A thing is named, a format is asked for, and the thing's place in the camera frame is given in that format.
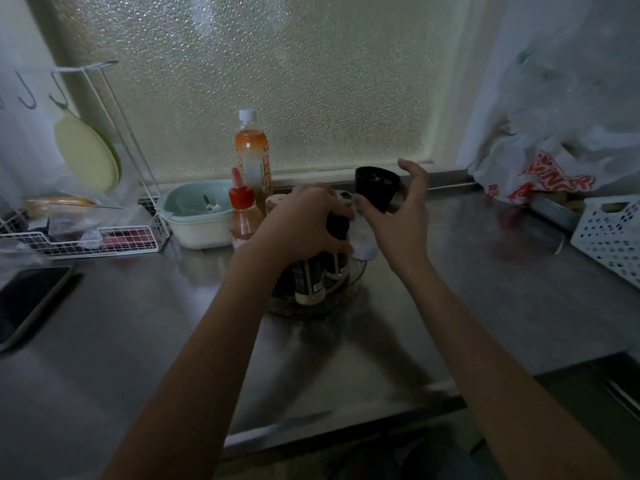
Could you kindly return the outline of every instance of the stainless steel countertop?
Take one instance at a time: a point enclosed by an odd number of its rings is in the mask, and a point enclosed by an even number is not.
[[[553,255],[556,231],[534,217],[513,225],[482,193],[434,193],[428,208],[437,269],[528,371],[640,350],[640,293],[569,244]],[[0,357],[0,477],[97,471],[196,327],[231,256],[170,241],[159,254],[76,261],[85,273],[76,290],[30,342]],[[434,394],[457,392],[379,257],[340,314],[265,315],[227,447],[281,444],[428,406]]]

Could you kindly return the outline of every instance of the hook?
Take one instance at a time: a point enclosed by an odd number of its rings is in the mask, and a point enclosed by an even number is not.
[[[51,95],[51,93],[49,93],[49,99],[51,99],[60,109],[64,110],[64,111],[68,111],[69,109],[69,101],[67,99],[67,95],[65,94],[65,92],[62,90],[62,88],[60,87],[60,84],[58,83],[58,80],[56,79],[56,75],[55,73],[51,72],[51,78],[53,79],[53,82],[56,83],[56,87],[58,88],[58,90],[60,91],[60,94],[62,94],[63,99],[65,100],[64,103],[61,103],[59,101],[56,101],[54,99],[54,97]]]
[[[15,71],[15,74],[16,74],[16,76],[18,76],[18,79],[20,79],[20,82],[22,83],[24,88],[27,89],[27,92],[29,93],[29,96],[31,96],[31,99],[33,100],[33,103],[31,105],[28,105],[27,103],[24,102],[24,99],[22,99],[20,96],[18,96],[18,101],[20,101],[28,109],[36,109],[36,106],[38,105],[38,103],[36,102],[36,98],[34,97],[33,93],[29,89],[29,87],[27,86],[27,83],[24,81],[24,79],[20,75],[20,72]]]

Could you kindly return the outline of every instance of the textured glass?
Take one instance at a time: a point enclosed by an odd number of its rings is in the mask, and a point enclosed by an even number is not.
[[[52,0],[161,182],[228,173],[254,107],[274,170],[428,158],[469,0]]]

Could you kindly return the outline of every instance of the red cap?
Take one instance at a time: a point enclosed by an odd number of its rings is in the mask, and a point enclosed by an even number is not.
[[[236,167],[231,169],[231,181],[233,187],[229,189],[229,199],[233,208],[242,210],[252,207],[255,204],[255,195],[253,190],[244,184],[242,174]]]

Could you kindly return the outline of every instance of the hand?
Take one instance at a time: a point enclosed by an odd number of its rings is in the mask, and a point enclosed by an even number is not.
[[[429,187],[429,176],[412,161],[398,160],[398,166],[407,170],[413,180],[404,203],[394,215],[382,214],[362,195],[354,195],[353,201],[373,229],[378,247],[389,266],[402,279],[416,263],[428,263],[428,215],[424,197]]]
[[[320,251],[351,255],[349,242],[332,237],[326,230],[330,212],[349,219],[354,217],[329,185],[297,187],[267,215],[247,244],[252,242],[264,252],[273,253],[283,268]]]

